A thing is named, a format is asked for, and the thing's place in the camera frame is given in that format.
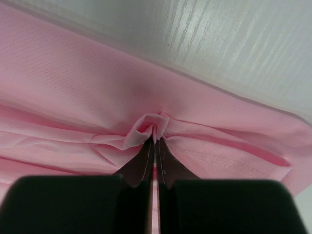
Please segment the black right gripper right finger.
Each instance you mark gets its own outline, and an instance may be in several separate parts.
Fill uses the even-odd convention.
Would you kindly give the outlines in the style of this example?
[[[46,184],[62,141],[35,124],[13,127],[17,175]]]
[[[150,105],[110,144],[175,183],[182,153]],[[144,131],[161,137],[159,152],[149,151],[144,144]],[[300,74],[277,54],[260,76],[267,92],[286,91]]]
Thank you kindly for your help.
[[[162,234],[305,234],[288,190],[274,180],[201,179],[155,146]]]

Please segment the pink t shirt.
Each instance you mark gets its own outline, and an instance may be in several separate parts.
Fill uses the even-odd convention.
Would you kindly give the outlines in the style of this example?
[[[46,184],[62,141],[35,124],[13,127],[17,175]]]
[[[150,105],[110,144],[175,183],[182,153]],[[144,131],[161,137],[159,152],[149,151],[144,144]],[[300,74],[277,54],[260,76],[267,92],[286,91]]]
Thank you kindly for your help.
[[[312,128],[0,4],[0,195],[30,175],[111,174],[165,139],[193,173],[312,183]]]

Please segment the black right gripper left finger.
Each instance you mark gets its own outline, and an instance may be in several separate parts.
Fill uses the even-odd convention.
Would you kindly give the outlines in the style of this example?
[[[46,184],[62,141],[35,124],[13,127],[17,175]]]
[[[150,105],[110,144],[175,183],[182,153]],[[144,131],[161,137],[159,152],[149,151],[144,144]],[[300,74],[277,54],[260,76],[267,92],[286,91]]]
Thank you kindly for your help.
[[[112,175],[27,176],[0,207],[3,234],[149,234],[154,143]]]

